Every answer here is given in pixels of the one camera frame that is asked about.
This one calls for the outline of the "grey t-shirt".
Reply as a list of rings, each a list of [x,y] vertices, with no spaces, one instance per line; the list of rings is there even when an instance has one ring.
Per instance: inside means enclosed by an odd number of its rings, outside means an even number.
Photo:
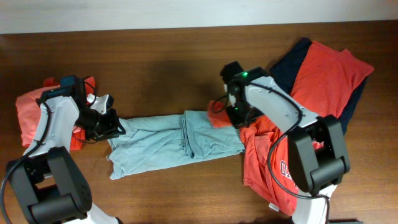
[[[120,123],[125,134],[108,141],[112,180],[234,156],[245,150],[235,128],[213,127],[204,111],[121,119]]]

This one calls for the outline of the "red printed t-shirt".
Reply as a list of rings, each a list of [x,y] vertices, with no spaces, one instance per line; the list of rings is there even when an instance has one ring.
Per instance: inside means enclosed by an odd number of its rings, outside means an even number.
[[[347,49],[338,52],[302,37],[270,72],[276,84],[295,101],[320,116],[332,114],[345,131],[373,70],[372,65],[355,58]],[[267,168],[269,149],[281,134],[265,116],[239,130],[246,150],[243,182],[291,216],[297,198],[284,192]]]

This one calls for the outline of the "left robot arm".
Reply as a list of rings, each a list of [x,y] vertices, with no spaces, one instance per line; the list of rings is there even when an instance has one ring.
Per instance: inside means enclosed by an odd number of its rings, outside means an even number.
[[[7,164],[2,184],[11,185],[28,223],[121,223],[93,203],[90,186],[70,155],[75,127],[90,142],[126,133],[113,97],[89,103],[86,84],[74,75],[64,77],[58,88],[36,99],[41,115],[34,139],[20,159]]]

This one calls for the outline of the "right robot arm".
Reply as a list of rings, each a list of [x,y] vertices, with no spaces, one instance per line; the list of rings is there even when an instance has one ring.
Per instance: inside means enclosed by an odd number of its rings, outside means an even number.
[[[268,117],[282,131],[268,157],[283,139],[288,140],[289,171],[298,191],[276,183],[297,199],[291,223],[328,223],[331,194],[351,168],[338,119],[322,117],[297,103],[261,67],[244,70],[231,62],[220,77],[227,99],[223,110],[235,128],[248,127],[262,115]]]

